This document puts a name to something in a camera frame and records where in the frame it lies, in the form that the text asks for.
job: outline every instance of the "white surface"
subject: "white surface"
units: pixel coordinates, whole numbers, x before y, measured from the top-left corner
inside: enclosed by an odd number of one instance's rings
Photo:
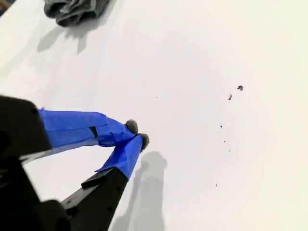
[[[112,231],[307,230],[307,7],[117,0],[100,21],[63,29],[42,0],[18,0],[0,19],[0,93],[132,118],[149,134],[149,168],[133,174]],[[63,200],[111,150],[26,168],[41,199]]]

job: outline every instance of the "gray cloth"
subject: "gray cloth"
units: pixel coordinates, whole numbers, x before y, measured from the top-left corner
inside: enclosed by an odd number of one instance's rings
[[[102,15],[109,0],[45,0],[44,12],[60,26],[74,26]]]

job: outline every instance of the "debris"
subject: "debris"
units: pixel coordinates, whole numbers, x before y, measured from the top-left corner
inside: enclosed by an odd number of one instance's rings
[[[244,89],[244,88],[243,88],[242,85],[238,86],[238,88],[237,88],[237,90],[240,90],[240,91],[242,91],[243,89]]]

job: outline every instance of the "blue painter's tape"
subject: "blue painter's tape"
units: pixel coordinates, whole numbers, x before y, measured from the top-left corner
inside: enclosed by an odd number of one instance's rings
[[[135,137],[125,125],[98,112],[39,111],[54,152],[91,145],[112,147]],[[97,137],[90,127],[95,127]]]
[[[137,135],[132,140],[116,146],[104,166],[96,172],[117,167],[129,179],[141,152],[142,142],[142,137]]]

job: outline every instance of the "gray fuzzy tip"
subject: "gray fuzzy tip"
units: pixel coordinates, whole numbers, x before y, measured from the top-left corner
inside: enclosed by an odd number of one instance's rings
[[[141,152],[149,145],[150,143],[150,138],[147,134],[138,134],[141,135],[143,141],[142,141],[142,147],[141,147]]]
[[[125,126],[135,135],[138,134],[138,125],[135,120],[130,119],[125,123]]]

